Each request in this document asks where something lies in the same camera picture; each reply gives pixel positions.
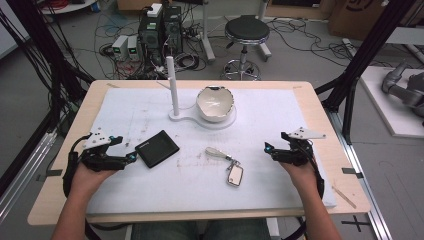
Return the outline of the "white power supply box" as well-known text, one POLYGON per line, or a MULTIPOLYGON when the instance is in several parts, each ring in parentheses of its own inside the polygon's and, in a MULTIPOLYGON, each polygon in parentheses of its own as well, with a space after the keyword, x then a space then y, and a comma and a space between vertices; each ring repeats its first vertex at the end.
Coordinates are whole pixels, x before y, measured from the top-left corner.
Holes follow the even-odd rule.
POLYGON ((128 57, 128 37, 126 35, 119 36, 112 44, 112 50, 116 60, 126 60, 128 57))
POLYGON ((132 61, 139 60, 138 42, 136 36, 128 37, 128 55, 132 61))

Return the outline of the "black tape strip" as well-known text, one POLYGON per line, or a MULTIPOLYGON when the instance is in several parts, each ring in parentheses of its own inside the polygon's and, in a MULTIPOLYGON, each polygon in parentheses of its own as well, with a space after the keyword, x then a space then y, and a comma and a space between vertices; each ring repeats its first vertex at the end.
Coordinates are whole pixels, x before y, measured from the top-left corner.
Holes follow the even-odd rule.
POLYGON ((357 172, 354 168, 342 168, 343 174, 355 175, 358 179, 364 178, 362 172, 357 172))
POLYGON ((36 177, 36 181, 38 182, 45 182, 45 180, 48 177, 53 177, 53 176, 61 176, 62 175, 63 170, 47 170, 44 174, 39 174, 36 177))

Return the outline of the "white stand with pole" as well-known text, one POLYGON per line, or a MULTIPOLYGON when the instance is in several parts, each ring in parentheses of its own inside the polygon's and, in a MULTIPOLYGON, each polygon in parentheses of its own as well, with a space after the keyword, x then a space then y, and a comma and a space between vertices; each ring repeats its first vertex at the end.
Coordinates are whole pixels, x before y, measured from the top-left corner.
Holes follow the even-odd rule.
POLYGON ((204 120, 199 113, 199 110, 196 106, 196 100, 193 106, 188 108, 179 107, 179 98, 177 90, 177 80, 176 80, 176 71, 174 58, 172 56, 166 57, 166 67, 168 73, 169 85, 165 86, 171 92, 171 101, 172 101, 172 110, 169 112, 168 116, 172 121, 178 122, 183 120, 189 120, 197 123, 199 126, 210 129, 210 130, 222 130, 230 127, 237 118, 237 109, 235 106, 234 100, 234 109, 229 118, 223 122, 212 123, 204 120))

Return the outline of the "white round table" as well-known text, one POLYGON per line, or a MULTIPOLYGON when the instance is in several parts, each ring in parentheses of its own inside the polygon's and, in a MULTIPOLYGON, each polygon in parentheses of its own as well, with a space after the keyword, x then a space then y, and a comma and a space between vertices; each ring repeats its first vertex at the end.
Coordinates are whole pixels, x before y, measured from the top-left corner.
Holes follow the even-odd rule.
POLYGON ((101 10, 98 0, 84 0, 83 3, 73 3, 72 0, 45 0, 39 7, 46 15, 70 13, 82 9, 89 9, 92 12, 101 10))

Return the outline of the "person's right hand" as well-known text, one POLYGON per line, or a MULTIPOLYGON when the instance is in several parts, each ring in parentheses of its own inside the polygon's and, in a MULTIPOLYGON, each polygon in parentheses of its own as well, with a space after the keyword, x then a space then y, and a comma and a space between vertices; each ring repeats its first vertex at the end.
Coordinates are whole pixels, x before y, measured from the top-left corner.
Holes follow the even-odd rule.
POLYGON ((301 197, 318 194, 315 171, 310 163, 301 166, 281 163, 281 166, 288 172, 293 185, 301 197))

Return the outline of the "black frame post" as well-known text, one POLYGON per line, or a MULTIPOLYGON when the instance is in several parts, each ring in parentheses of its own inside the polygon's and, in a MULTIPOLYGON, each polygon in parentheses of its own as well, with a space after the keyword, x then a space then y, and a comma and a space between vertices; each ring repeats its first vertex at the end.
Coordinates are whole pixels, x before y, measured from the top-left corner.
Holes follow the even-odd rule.
POLYGON ((382 15, 378 18, 346 69, 334 80, 315 89, 317 95, 331 90, 329 96, 322 101, 323 107, 331 113, 336 113, 340 104, 345 102, 341 133, 349 145, 352 144, 351 123, 357 83, 415 1, 389 0, 382 15))
POLYGON ((19 36, 17 30, 8 23, 4 12, 0 9, 0 23, 17 43, 33 66, 37 76, 47 88, 50 95, 50 110, 24 145, 18 156, 12 161, 0 177, 0 198, 4 197, 12 181, 35 148, 35 143, 48 131, 59 124, 60 111, 69 102, 82 100, 87 91, 80 81, 90 85, 95 78, 82 71, 77 65, 69 63, 59 48, 51 31, 46 26, 41 10, 35 0, 6 0, 12 12, 18 18, 37 51, 30 50, 27 43, 19 36))

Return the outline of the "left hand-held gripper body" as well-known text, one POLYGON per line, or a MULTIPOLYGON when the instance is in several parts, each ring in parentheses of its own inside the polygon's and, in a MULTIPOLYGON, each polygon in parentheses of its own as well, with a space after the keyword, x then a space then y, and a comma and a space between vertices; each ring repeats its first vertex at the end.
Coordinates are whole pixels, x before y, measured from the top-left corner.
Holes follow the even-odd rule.
POLYGON ((80 161, 89 169, 99 172, 102 170, 123 170, 127 163, 125 157, 110 156, 107 154, 110 144, 110 135, 103 131, 92 132, 85 144, 80 161))

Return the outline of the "black wallet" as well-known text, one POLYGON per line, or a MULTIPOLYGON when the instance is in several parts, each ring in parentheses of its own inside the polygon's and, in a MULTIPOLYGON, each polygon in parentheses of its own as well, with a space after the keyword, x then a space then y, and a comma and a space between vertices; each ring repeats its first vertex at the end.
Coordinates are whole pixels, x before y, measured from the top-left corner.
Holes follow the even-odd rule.
POLYGON ((180 150, 171 137, 161 130, 135 147, 137 154, 148 168, 153 168, 180 150))

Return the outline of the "thin wooden stick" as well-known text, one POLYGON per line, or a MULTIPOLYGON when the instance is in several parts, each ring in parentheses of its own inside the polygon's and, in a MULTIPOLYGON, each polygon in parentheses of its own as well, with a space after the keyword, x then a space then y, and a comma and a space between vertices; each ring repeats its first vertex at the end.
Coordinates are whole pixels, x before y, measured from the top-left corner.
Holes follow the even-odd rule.
POLYGON ((344 199, 353 209, 357 208, 357 205, 348 198, 341 190, 339 190, 337 187, 332 186, 332 189, 335 193, 337 193, 342 199, 344 199))

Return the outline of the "white platform board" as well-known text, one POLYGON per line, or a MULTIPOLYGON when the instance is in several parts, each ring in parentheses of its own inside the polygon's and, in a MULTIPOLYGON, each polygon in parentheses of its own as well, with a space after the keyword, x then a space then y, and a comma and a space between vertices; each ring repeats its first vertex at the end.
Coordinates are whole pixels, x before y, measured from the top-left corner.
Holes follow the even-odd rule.
POLYGON ((369 66, 361 76, 361 83, 392 136, 424 139, 424 118, 381 90, 383 79, 390 71, 390 67, 369 66))

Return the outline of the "person's left hand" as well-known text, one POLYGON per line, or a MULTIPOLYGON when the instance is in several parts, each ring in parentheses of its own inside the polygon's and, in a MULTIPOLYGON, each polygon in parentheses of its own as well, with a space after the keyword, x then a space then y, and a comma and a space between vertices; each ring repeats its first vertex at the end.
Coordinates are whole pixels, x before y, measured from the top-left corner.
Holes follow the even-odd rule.
POLYGON ((115 174, 113 170, 96 172, 80 163, 72 180, 70 194, 90 198, 101 184, 113 174, 115 174))

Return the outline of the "white ceramic bowl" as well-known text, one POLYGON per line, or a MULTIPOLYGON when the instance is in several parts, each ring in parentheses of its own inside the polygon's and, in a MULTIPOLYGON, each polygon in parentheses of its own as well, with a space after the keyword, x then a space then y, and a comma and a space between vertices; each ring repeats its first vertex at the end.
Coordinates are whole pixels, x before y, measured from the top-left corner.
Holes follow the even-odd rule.
POLYGON ((196 106, 204 120, 219 123, 233 112, 234 97, 224 86, 207 86, 198 93, 196 106))

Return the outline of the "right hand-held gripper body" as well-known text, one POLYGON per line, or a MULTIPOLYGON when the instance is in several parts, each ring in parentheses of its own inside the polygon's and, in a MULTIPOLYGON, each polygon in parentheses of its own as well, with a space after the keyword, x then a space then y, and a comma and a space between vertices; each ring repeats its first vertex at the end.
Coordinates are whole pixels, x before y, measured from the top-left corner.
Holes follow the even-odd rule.
POLYGON ((305 165, 314 156, 313 143, 311 139, 325 139, 324 133, 319 133, 307 128, 300 127, 297 130, 287 133, 293 140, 289 143, 289 150, 279 150, 279 162, 292 164, 295 166, 305 165))

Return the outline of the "white power strip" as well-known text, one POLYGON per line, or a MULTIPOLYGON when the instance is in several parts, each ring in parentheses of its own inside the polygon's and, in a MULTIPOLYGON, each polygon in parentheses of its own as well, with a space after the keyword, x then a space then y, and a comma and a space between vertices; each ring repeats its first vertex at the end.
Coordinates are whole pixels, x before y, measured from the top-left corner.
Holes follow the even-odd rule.
POLYGON ((347 48, 348 52, 352 57, 354 57, 357 53, 356 47, 351 43, 351 41, 347 38, 342 39, 342 43, 347 48))

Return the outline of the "white box on computer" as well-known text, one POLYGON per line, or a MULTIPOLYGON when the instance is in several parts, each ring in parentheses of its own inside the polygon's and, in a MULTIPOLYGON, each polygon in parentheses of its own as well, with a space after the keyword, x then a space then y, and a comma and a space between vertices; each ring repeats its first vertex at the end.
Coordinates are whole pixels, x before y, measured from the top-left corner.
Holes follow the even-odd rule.
POLYGON ((147 11, 148 17, 158 17, 162 11, 163 5, 160 3, 153 3, 147 11))

